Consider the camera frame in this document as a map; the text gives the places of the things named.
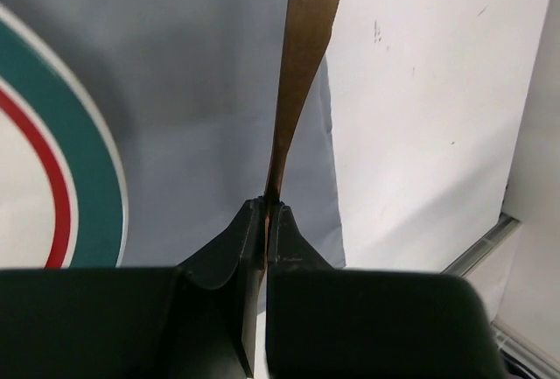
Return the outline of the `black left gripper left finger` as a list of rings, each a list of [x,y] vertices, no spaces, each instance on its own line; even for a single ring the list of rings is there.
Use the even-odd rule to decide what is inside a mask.
[[[4,378],[249,378],[263,202],[173,267],[1,273]]]

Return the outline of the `grey cloth placemat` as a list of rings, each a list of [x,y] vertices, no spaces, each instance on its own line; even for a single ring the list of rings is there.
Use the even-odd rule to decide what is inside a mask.
[[[122,159],[122,263],[174,265],[269,168],[287,0],[2,0],[74,71]]]

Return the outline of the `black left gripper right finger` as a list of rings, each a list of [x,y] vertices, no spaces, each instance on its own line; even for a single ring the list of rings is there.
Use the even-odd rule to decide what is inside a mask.
[[[462,277],[332,267],[275,208],[266,358],[272,378],[504,378],[484,305]]]

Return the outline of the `white plate green red rim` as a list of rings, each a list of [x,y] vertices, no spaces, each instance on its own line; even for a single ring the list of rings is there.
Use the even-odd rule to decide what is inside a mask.
[[[101,112],[62,59],[1,10],[1,265],[117,266],[129,206]]]

